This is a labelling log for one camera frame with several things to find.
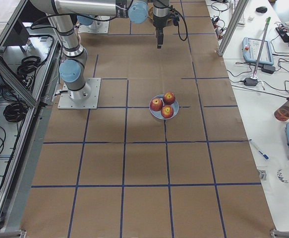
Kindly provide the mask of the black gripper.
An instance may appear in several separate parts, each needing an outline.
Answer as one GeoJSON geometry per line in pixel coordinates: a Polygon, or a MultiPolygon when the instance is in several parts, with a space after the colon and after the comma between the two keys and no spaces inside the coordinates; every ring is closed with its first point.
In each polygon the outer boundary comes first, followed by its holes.
{"type": "Polygon", "coordinates": [[[169,17],[169,0],[153,1],[153,25],[156,28],[157,48],[160,49],[164,42],[163,28],[167,25],[169,17]]]}

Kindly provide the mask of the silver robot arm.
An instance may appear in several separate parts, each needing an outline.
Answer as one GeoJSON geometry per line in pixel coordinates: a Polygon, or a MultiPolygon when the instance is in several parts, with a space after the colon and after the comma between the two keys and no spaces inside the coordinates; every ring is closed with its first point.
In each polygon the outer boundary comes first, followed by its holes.
{"type": "Polygon", "coordinates": [[[128,18],[133,23],[141,24],[147,19],[149,11],[147,0],[33,0],[31,3],[46,14],[63,43],[67,59],[60,65],[59,74],[73,101],[87,99],[92,89],[83,76],[87,52],[78,40],[70,16],[74,14],[91,21],[95,21],[95,16],[128,18]]]}

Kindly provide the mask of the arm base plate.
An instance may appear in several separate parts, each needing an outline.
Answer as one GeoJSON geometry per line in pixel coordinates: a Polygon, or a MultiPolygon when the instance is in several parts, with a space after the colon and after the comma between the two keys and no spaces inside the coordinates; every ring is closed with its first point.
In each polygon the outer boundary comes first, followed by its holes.
{"type": "Polygon", "coordinates": [[[59,102],[59,110],[95,110],[98,107],[101,78],[86,78],[84,88],[79,91],[71,91],[66,84],[63,85],[59,102]]]}
{"type": "Polygon", "coordinates": [[[89,34],[108,34],[109,22],[98,22],[94,21],[91,25],[85,26],[80,25],[78,33],[89,33],[89,34]]]}

